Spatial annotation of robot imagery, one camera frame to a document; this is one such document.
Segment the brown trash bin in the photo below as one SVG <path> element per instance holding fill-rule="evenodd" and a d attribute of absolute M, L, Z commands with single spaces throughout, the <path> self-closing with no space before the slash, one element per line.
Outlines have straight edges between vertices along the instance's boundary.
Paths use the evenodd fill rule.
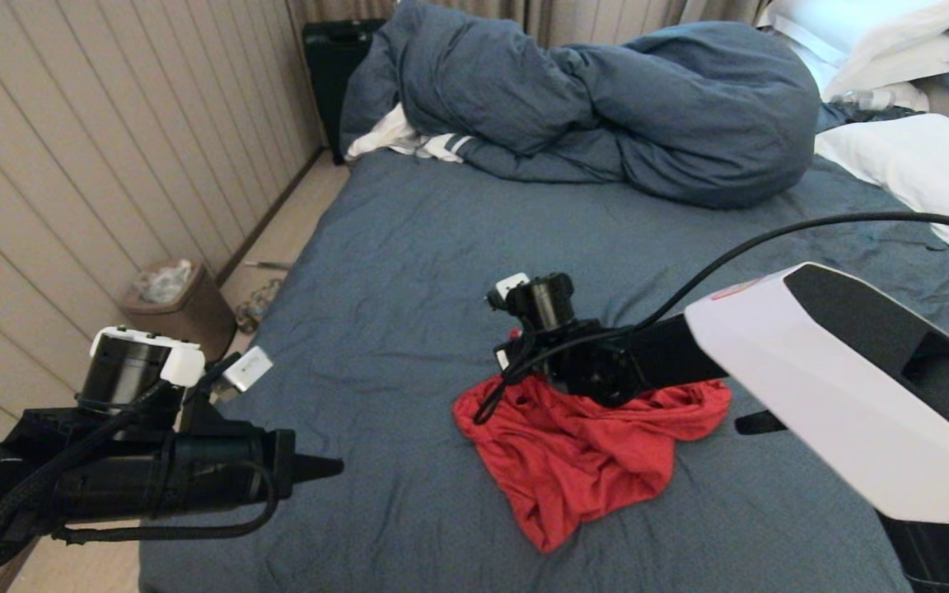
<path fill-rule="evenodd" d="M 162 260 L 148 266 L 143 273 L 172 260 L 178 258 Z M 160 305 L 140 301 L 132 282 L 122 296 L 120 308 L 136 329 L 195 343 L 203 349 L 208 361 L 215 362 L 226 356 L 232 343 L 235 316 L 207 265 L 199 259 L 189 260 L 194 265 L 193 274 L 187 289 L 176 300 Z"/>

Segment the pair of slippers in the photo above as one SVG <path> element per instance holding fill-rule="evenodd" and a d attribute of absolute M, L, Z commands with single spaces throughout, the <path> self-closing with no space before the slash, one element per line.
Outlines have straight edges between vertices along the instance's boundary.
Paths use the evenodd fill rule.
<path fill-rule="evenodd" d="M 282 278 L 272 278 L 266 285 L 250 293 L 248 300 L 234 308 L 237 329 L 242 334 L 256 333 L 282 285 Z"/>

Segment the red T-shirt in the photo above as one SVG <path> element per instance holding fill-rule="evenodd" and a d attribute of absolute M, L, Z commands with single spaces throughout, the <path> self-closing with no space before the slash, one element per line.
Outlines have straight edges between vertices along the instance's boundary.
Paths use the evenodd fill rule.
<path fill-rule="evenodd" d="M 662 495 L 678 444 L 711 436 L 733 399 L 726 383 L 708 380 L 645 391 L 607 409 L 535 375 L 507 387 L 493 416 L 477 423 L 498 384 L 490 378 L 464 390 L 453 420 L 542 554 L 585 523 Z"/>

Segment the blue-grey bed sheet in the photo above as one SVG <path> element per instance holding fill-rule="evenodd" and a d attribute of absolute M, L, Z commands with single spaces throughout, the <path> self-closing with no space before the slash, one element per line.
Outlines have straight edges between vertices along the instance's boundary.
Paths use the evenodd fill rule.
<path fill-rule="evenodd" d="M 254 339 L 273 368 L 222 403 L 345 461 L 245 538 L 143 544 L 142 593 L 912 593 L 874 511 L 787 432 L 681 444 L 666 491 L 550 554 L 517 529 L 452 405 L 512 326 L 485 294 L 567 273 L 580 318 L 650 315 L 720 254 L 802 219 L 900 211 L 815 158 L 713 211 L 624 184 L 509 183 L 377 153 L 332 203 Z"/>

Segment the black suitcase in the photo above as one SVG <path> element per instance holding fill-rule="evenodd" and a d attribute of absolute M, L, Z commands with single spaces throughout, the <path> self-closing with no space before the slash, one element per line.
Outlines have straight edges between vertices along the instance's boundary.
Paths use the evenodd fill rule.
<path fill-rule="evenodd" d="M 372 47 L 373 35 L 385 23 L 385 19 L 362 19 L 312 22 L 302 27 L 306 70 L 335 165 L 345 161 L 339 129 L 348 80 Z"/>

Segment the clear plastic bin bag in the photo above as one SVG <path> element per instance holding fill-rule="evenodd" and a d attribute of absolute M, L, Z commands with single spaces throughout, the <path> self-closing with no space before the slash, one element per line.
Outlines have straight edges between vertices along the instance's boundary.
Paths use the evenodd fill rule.
<path fill-rule="evenodd" d="M 172 260 L 140 274 L 133 284 L 133 290 L 140 301 L 169 304 L 187 289 L 193 270 L 192 260 Z"/>

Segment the white striped garment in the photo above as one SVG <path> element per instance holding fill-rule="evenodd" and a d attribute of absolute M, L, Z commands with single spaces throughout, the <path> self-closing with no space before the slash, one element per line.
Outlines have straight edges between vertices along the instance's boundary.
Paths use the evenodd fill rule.
<path fill-rule="evenodd" d="M 354 139 L 344 154 L 346 162 L 353 162 L 377 151 L 392 151 L 404 156 L 463 164 L 460 150 L 472 139 L 456 133 L 429 136 L 412 127 L 404 106 L 398 104 L 373 125 L 372 130 Z"/>

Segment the crumpled blue-grey duvet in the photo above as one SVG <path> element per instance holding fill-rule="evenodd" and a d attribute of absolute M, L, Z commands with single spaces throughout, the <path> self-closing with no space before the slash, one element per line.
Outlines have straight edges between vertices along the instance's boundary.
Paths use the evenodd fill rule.
<path fill-rule="evenodd" d="M 515 22 L 400 0 L 349 79 L 344 149 L 398 104 L 419 133 L 471 136 L 463 164 L 498 179 L 622 183 L 736 209 L 810 168 L 820 91 L 793 50 L 749 24 L 543 49 Z"/>

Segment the clear plastic bottle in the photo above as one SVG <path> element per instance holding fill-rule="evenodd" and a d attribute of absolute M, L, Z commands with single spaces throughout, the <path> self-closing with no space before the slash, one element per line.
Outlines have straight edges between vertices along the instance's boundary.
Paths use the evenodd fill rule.
<path fill-rule="evenodd" d="M 829 98 L 828 104 L 855 111 L 880 112 L 895 105 L 895 94 L 882 89 L 850 90 Z"/>

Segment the large white pillow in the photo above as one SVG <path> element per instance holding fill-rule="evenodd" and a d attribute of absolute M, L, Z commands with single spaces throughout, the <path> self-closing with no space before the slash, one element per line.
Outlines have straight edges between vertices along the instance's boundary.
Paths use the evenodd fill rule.
<path fill-rule="evenodd" d="M 840 125 L 816 135 L 815 153 L 915 212 L 949 217 L 948 117 L 919 114 Z"/>

